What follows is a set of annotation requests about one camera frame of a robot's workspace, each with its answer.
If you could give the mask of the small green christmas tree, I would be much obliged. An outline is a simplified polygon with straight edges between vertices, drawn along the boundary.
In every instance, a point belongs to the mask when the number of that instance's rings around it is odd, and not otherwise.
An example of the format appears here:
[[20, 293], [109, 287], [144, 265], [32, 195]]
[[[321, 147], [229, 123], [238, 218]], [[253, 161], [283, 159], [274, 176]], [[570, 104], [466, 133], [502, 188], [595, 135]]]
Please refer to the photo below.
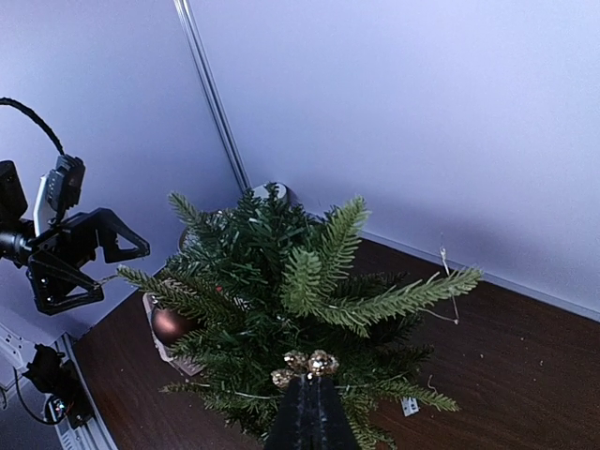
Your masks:
[[440, 411], [457, 403], [419, 385], [428, 345], [409, 337], [436, 303], [469, 293], [482, 274], [466, 268], [407, 281], [391, 271], [354, 270], [360, 232], [368, 218], [355, 197], [321, 217], [302, 205], [224, 210], [214, 250], [178, 250], [155, 275], [120, 266], [121, 278], [198, 327], [172, 345], [197, 365], [192, 382], [167, 391], [193, 392], [230, 424], [265, 443], [284, 390], [271, 372], [285, 368], [290, 351], [324, 350], [339, 361], [330, 378], [362, 449], [395, 447], [371, 422], [383, 399], [414, 398]]

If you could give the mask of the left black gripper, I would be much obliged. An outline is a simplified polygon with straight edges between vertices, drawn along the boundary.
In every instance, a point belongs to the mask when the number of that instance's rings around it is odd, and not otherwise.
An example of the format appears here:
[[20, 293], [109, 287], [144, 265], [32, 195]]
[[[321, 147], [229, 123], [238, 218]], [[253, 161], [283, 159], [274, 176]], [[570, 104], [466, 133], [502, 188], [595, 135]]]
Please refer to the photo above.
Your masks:
[[[132, 247], [119, 247], [119, 237]], [[104, 299], [100, 283], [81, 271], [96, 258], [98, 246], [105, 263], [143, 258], [151, 252], [149, 243], [108, 208], [77, 213], [26, 240], [27, 277], [39, 312], [55, 315]]]

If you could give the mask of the red ball ornament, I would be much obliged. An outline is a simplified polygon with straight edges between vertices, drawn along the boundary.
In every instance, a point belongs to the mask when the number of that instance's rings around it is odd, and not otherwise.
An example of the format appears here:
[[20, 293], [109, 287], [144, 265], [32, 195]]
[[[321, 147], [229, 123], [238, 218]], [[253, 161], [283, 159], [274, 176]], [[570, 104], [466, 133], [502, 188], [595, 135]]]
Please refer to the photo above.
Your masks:
[[172, 346], [186, 333], [198, 327], [196, 321], [188, 319], [174, 310], [160, 307], [153, 308], [150, 323], [155, 337], [165, 346]]

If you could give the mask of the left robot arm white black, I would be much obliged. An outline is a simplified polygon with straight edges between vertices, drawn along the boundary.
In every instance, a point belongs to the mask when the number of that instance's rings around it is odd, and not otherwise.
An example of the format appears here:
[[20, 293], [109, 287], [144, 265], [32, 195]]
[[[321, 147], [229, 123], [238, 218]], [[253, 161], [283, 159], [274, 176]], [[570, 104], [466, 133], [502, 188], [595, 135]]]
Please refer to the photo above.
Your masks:
[[11, 160], [1, 162], [1, 256], [26, 269], [37, 310], [48, 316], [100, 302], [101, 283], [81, 268], [101, 248], [105, 263], [150, 254], [150, 245], [114, 211], [98, 208], [67, 217], [81, 197], [85, 167], [78, 157], [60, 156], [40, 182], [34, 217]]

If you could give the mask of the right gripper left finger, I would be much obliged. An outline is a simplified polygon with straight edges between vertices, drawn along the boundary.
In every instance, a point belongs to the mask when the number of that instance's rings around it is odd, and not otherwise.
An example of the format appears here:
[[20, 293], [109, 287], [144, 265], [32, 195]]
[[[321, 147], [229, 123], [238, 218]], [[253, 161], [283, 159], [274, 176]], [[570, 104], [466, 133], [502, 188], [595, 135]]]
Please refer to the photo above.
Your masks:
[[308, 380], [293, 378], [280, 402], [264, 450], [309, 449]]

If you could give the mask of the gold glitter berry sprig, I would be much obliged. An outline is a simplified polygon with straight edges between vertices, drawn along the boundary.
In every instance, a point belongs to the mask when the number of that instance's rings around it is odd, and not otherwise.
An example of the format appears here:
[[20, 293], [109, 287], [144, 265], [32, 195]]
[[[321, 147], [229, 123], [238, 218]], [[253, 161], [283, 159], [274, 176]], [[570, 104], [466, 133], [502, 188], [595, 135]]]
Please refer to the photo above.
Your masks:
[[271, 381], [279, 389], [286, 389], [294, 378], [333, 375], [339, 367], [338, 359], [324, 350], [315, 350], [311, 354], [290, 351], [283, 355], [283, 360], [286, 367], [271, 372]]

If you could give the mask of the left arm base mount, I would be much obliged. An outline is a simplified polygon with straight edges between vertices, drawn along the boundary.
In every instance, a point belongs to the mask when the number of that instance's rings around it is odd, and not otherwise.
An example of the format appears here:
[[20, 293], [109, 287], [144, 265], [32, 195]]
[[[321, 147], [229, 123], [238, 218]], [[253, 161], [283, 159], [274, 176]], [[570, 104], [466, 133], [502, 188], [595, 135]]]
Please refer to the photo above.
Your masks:
[[[34, 344], [33, 349], [33, 359], [24, 365], [24, 369], [13, 369], [15, 389], [22, 407], [41, 425], [53, 427], [67, 420], [73, 429], [82, 427], [95, 417], [95, 413], [74, 363], [71, 360], [63, 362], [66, 354], [53, 347]], [[50, 395], [44, 405], [43, 417], [32, 412], [24, 401], [20, 378], [29, 380], [40, 393]]]

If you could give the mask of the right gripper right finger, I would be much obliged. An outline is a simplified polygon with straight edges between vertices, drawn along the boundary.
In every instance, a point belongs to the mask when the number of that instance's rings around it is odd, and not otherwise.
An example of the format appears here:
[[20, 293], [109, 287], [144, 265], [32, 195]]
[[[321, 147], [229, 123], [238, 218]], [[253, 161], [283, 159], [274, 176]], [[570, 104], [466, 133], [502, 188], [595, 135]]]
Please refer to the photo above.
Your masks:
[[315, 377], [309, 384], [309, 448], [358, 449], [349, 420], [333, 381]]

